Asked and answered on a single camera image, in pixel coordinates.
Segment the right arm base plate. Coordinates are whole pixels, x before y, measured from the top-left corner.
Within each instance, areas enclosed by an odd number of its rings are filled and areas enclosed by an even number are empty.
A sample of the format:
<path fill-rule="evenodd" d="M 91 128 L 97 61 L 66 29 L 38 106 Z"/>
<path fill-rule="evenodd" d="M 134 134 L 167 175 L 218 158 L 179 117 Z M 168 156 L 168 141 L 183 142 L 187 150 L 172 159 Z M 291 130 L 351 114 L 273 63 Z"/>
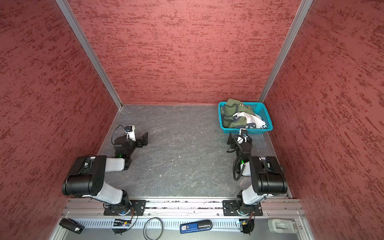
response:
<path fill-rule="evenodd" d="M 240 217 L 260 217 L 263 215 L 261 203 L 255 205 L 239 204 L 237 201 L 223 201 L 224 216 L 240 216 Z"/>

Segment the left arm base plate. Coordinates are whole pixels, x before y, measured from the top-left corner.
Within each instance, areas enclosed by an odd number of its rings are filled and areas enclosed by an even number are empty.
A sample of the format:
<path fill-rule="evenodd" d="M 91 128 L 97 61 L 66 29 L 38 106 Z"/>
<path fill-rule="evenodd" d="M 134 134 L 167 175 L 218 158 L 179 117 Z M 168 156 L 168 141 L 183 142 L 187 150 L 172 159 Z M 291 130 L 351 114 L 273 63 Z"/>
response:
<path fill-rule="evenodd" d="M 104 204 L 104 216 L 142 216 L 146 202 L 145 200 L 130 200 L 128 207 L 123 204 Z"/>

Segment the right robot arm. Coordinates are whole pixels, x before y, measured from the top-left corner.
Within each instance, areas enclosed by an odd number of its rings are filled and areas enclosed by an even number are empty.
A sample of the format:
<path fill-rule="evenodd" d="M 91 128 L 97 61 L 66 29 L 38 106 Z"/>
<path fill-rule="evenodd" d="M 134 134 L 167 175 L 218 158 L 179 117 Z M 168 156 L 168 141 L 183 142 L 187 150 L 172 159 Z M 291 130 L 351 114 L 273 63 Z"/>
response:
<path fill-rule="evenodd" d="M 250 177 L 251 185 L 239 191 L 235 201 L 223 203 L 225 211 L 229 211 L 225 213 L 226 216 L 261 216 L 262 200 L 288 191 L 284 170 L 277 158 L 252 156 L 252 141 L 246 131 L 229 135 L 227 145 L 230 148 L 227 152 L 236 154 L 232 167 L 233 179 L 237 182 L 241 177 Z"/>

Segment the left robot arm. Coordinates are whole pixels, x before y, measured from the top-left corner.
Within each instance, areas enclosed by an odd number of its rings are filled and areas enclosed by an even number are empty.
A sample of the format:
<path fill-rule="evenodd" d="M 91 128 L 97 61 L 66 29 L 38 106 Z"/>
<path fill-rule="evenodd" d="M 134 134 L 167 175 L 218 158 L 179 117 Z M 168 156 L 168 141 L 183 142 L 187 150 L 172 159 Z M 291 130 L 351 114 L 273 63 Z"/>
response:
<path fill-rule="evenodd" d="M 105 174 L 129 169 L 131 155 L 137 148 L 148 145 L 148 133 L 132 140 L 130 134 L 118 137 L 113 142 L 115 156 L 81 156 L 72 165 L 62 186 L 65 196 L 91 198 L 104 204 L 105 216 L 133 216 L 135 207 L 125 190 L 105 182 Z"/>

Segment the white tank top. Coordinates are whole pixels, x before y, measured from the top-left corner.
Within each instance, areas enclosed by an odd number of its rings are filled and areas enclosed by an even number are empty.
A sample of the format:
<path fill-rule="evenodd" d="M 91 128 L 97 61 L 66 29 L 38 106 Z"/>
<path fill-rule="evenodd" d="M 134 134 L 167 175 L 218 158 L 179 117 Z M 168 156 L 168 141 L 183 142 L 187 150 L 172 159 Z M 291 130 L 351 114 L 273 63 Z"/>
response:
<path fill-rule="evenodd" d="M 233 115 L 233 128 L 266 129 L 267 123 L 259 115 L 239 112 Z"/>

